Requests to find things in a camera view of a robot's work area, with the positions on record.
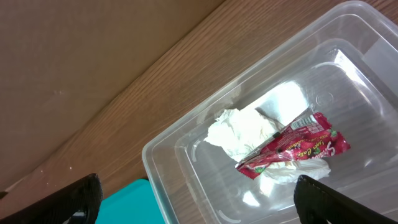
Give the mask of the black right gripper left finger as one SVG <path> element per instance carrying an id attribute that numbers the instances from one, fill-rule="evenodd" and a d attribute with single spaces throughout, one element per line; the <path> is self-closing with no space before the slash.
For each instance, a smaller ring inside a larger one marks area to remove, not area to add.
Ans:
<path id="1" fill-rule="evenodd" d="M 95 224 L 102 200 L 100 179 L 92 173 L 2 218 L 1 224 Z"/>

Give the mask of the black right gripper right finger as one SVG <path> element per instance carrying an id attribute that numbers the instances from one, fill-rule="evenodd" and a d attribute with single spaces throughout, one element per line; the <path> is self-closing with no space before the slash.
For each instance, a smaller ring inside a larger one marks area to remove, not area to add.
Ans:
<path id="1" fill-rule="evenodd" d="M 294 204 L 302 224 L 397 224 L 307 175 L 297 179 Z"/>

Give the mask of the red snack wrapper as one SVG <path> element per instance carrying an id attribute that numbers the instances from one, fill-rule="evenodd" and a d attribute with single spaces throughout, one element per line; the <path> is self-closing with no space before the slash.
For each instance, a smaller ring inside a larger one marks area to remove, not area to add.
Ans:
<path id="1" fill-rule="evenodd" d="M 317 112 L 293 120 L 241 160 L 236 169 L 250 179 L 255 179 L 278 162 L 331 157 L 350 148 L 344 136 L 333 129 L 326 116 Z"/>

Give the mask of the white napkin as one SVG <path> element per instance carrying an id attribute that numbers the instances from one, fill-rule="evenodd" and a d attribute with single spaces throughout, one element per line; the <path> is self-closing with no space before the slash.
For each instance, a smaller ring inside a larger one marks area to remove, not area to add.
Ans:
<path id="1" fill-rule="evenodd" d="M 255 109 L 223 110 L 208 128 L 205 141 L 221 147 L 230 158 L 239 162 L 281 128 L 281 125 Z M 277 162 L 261 172 L 261 175 L 270 183 L 285 185 L 296 182 L 300 175 L 319 180 L 329 173 L 330 168 L 325 160 L 309 159 Z"/>

